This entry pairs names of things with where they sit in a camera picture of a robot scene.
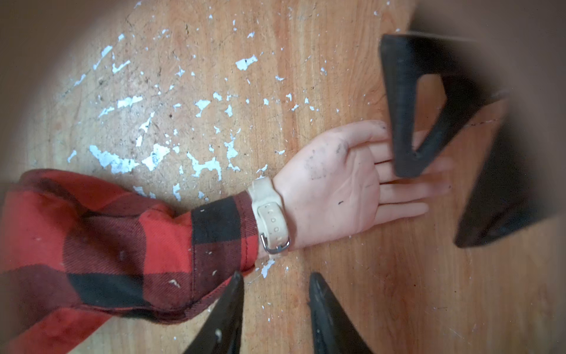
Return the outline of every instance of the flannel shirt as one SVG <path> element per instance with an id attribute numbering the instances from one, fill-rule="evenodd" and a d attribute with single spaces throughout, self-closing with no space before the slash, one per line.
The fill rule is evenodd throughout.
<path id="1" fill-rule="evenodd" d="M 0 341 L 17 353 L 66 353 L 111 315 L 186 321 L 258 255 L 246 192 L 175 217 L 164 202 L 59 170 L 22 175 L 1 232 Z"/>

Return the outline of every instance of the hand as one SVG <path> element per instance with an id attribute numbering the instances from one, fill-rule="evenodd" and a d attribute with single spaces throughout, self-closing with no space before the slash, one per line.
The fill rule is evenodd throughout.
<path id="1" fill-rule="evenodd" d="M 389 132 L 381 121 L 329 130 L 302 148 L 273 179 L 283 199 L 291 249 L 424 214 L 428 205 L 413 201 L 450 190 L 446 182 L 387 184 L 398 179 L 392 157 Z M 440 158 L 425 173 L 451 168 L 450 159 Z"/>

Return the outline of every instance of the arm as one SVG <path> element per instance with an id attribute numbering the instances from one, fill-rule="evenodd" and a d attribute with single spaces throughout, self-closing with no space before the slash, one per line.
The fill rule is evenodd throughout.
<path id="1" fill-rule="evenodd" d="M 447 183 L 387 184 L 397 179 L 391 158 L 379 121 L 327 131 L 299 151 L 273 179 L 291 249 L 423 214 L 428 206 L 412 201 L 449 190 Z M 439 159 L 426 172 L 450 167 Z M 2 304 L 12 311 L 5 316 L 11 337 L 19 335 L 14 351 L 66 352 L 109 315 L 185 321 L 220 295 L 234 271 L 267 255 L 245 192 L 173 217 L 155 199 L 55 170 L 22 176 L 6 199 L 2 233 L 0 281 L 13 286 Z"/>

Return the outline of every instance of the wooden surface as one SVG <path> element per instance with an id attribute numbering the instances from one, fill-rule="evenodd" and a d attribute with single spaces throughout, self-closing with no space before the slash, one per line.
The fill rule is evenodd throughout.
<path id="1" fill-rule="evenodd" d="M 15 180 L 31 168 L 71 170 L 127 189 L 142 186 L 178 211 L 203 204 L 199 191 L 211 201 L 241 191 L 260 176 L 258 169 L 267 164 L 264 174 L 273 177 L 326 129 L 388 120 L 379 38 L 398 28 L 402 32 L 414 5 L 406 0 L 121 2 L 77 33 L 29 96 L 4 178 Z M 93 64 L 108 45 L 113 50 L 95 71 Z M 238 70 L 235 63 L 253 55 L 258 61 Z M 113 74 L 112 64 L 128 60 Z M 176 75 L 179 67 L 182 76 Z M 425 129 L 443 95 L 438 80 L 422 81 L 417 125 Z M 223 100 L 213 99 L 214 92 Z M 118 100 L 134 95 L 143 100 L 117 108 Z M 211 103 L 196 117 L 194 103 L 201 99 Z M 232 117 L 225 113 L 228 104 Z M 295 104 L 299 107 L 292 110 Z M 110 106 L 115 110 L 99 117 Z M 242 352 L 312 352 L 307 305 L 312 271 L 323 274 L 375 353 L 553 352 L 564 305 L 553 247 L 557 221 L 484 248 L 461 250 L 452 244 L 504 109 L 498 104 L 482 110 L 445 151 L 456 162 L 445 174 L 453 193 L 431 202 L 426 216 L 293 252 L 277 261 L 267 278 L 259 271 L 246 277 Z M 144 133 L 139 126 L 152 112 Z M 240 172 L 228 169 L 230 135 L 238 151 L 231 162 Z M 180 153 L 171 151 L 151 172 L 140 164 L 131 173 L 112 174 L 89 151 L 96 145 L 141 163 L 155 143 L 178 145 Z M 77 154 L 67 162 L 73 150 Z M 200 163 L 216 157 L 222 181 L 207 170 L 193 177 L 187 151 Z M 177 183 L 180 202 L 173 195 Z M 115 318 L 74 352 L 180 353 L 207 315 L 178 326 Z"/>

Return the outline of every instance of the white watch strap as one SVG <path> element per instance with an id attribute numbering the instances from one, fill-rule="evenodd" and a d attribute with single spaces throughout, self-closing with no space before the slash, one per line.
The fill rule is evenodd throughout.
<path id="1" fill-rule="evenodd" d="M 248 193 L 258 223 L 260 247 L 265 248 L 270 258 L 281 255 L 290 244 L 281 197 L 268 177 L 255 180 Z"/>

